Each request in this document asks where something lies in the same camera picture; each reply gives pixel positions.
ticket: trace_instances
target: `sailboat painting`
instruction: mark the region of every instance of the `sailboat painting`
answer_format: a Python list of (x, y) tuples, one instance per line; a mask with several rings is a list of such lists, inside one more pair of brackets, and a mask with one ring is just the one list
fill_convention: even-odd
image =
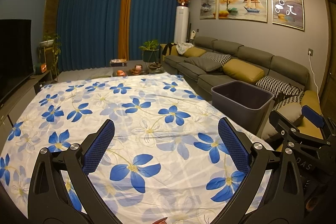
[(218, 17), (267, 22), (267, 0), (219, 0)]
[(201, 0), (200, 19), (215, 19), (216, 18), (217, 0)]

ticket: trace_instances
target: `white charging cable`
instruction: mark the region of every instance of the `white charging cable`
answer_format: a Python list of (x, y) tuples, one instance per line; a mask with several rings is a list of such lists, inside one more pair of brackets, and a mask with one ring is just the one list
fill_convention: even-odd
[(314, 72), (313, 72), (313, 68), (311, 67), (310, 54), (311, 54), (311, 52), (309, 51), (309, 64), (310, 64), (310, 69), (311, 69), (311, 72), (313, 73), (314, 84), (316, 85), (316, 88), (317, 88), (317, 98), (318, 98), (318, 100), (319, 100), (319, 104), (320, 104), (319, 87), (317, 86), (317, 84), (316, 84), (316, 82), (315, 82), (315, 74), (314, 74)]

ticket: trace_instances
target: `dark green plant pot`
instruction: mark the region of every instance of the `dark green plant pot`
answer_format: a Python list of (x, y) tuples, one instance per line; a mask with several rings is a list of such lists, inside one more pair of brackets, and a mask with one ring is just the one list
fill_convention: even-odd
[(159, 61), (159, 50), (144, 50), (142, 60), (146, 63), (155, 63)]

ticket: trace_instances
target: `wooden door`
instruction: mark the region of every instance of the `wooden door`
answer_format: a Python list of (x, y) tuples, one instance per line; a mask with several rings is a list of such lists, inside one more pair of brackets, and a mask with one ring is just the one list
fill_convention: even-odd
[(325, 0), (329, 21), (329, 49), (321, 87), (321, 110), (336, 122), (336, 0)]
[(43, 35), (55, 34), (59, 0), (46, 0), (44, 9)]

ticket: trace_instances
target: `blue textured grip pad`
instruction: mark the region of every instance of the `blue textured grip pad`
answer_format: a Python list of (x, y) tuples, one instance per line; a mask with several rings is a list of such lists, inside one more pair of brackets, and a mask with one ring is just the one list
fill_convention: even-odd
[(304, 105), (301, 109), (301, 113), (309, 121), (313, 123), (314, 126), (318, 128), (324, 127), (323, 117), (311, 109), (309, 106)]
[(236, 168), (247, 175), (250, 171), (249, 154), (224, 119), (218, 122), (218, 134), (226, 146)]
[(101, 158), (114, 137), (114, 132), (114, 123), (109, 121), (95, 138), (84, 155), (83, 173), (85, 175), (93, 173), (97, 169)]

